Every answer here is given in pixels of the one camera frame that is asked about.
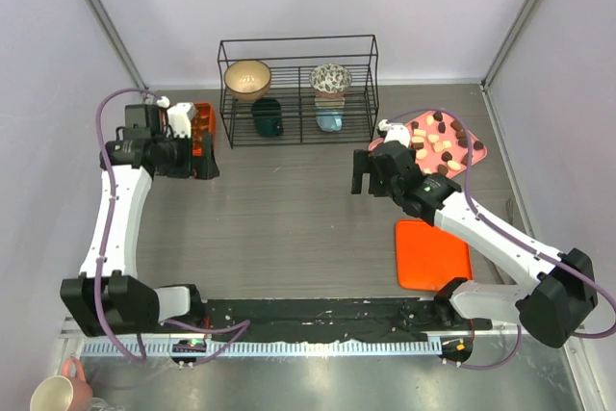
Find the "orange chocolate box tray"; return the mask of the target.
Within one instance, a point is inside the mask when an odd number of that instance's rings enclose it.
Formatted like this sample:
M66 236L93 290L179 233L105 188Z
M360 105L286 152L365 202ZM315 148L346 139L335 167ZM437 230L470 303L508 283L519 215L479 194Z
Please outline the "orange chocolate box tray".
M196 114L192 119L192 154L202 155L202 142L207 134L216 138L217 116L214 107L209 102L195 102Z

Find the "orange box lid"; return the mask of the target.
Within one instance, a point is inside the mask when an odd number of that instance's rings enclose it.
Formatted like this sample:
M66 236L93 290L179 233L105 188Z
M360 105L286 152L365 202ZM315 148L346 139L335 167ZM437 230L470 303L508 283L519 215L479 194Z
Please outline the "orange box lid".
M421 220L395 225L398 284L411 291L438 292L453 278L473 278L469 246Z

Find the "metal tongs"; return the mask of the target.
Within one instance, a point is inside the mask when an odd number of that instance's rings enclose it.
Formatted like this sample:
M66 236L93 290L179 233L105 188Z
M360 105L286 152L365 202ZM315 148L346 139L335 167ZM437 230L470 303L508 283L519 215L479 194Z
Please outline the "metal tongs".
M517 208L513 197L509 197L504 201L504 214L506 222L516 228L517 227Z

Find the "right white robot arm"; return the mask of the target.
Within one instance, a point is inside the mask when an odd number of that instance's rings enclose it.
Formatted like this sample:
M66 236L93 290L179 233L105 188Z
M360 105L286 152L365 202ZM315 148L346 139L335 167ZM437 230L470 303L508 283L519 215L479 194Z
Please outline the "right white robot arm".
M398 141L354 151L352 193L360 193L368 179L369 194L388 197L407 216L462 240L515 282L450 282L434 306L436 321L447 329L475 318L515 323L543 345L562 347L598 304L590 257L534 240L480 206L455 181L424 173L415 157Z

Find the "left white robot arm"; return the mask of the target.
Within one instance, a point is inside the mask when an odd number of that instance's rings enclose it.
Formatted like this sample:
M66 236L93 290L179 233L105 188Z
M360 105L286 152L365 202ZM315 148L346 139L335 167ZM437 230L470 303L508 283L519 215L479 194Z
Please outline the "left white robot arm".
M60 296L88 337L158 331L172 322L193 333L205 309L194 284L152 289L138 279L141 215L156 177L212 180L216 115L208 103L169 107L133 104L100 155L101 201L90 250L77 277L63 281Z

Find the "light blue mug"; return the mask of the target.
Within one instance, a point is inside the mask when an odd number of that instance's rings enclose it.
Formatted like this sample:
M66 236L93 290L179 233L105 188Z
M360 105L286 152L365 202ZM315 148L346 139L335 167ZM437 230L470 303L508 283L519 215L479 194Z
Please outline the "light blue mug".
M339 132L343 127L343 114L338 110L318 109L316 113L316 122L323 132Z

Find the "dark green mug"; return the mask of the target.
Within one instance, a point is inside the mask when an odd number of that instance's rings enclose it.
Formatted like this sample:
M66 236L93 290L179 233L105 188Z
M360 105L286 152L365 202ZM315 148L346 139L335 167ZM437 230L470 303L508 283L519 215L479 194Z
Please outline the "dark green mug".
M255 129L261 137L276 138L283 135L281 105L275 98L263 97L251 105Z

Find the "floral patterned bowl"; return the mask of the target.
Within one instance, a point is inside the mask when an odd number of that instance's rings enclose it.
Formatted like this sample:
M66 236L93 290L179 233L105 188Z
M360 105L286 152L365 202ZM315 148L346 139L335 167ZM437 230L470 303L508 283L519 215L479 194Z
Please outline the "floral patterned bowl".
M321 64L312 70L309 84L321 98L340 98L352 84L352 75L340 64Z

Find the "tan bowl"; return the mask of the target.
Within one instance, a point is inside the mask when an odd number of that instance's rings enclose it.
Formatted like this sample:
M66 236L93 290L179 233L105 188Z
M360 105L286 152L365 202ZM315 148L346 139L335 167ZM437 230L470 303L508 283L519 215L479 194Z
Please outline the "tan bowl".
M230 65L223 75L226 89L238 100L254 101L270 89L271 71L261 61L244 60Z

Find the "pink mug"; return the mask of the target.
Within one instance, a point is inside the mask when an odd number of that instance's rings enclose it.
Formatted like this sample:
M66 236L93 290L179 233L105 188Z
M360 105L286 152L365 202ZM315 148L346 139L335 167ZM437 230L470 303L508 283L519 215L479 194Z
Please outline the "pink mug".
M38 385L30 399L30 410L77 410L91 398L93 391L80 360L69 357L58 375L50 376Z

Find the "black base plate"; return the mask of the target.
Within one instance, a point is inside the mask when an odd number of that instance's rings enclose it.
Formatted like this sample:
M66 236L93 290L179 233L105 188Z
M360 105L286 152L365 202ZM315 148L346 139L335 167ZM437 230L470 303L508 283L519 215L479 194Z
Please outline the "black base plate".
M248 320L242 342L329 344L422 341L429 332L488 331L489 320L465 321L419 297L208 299L199 316L179 321L210 329Z

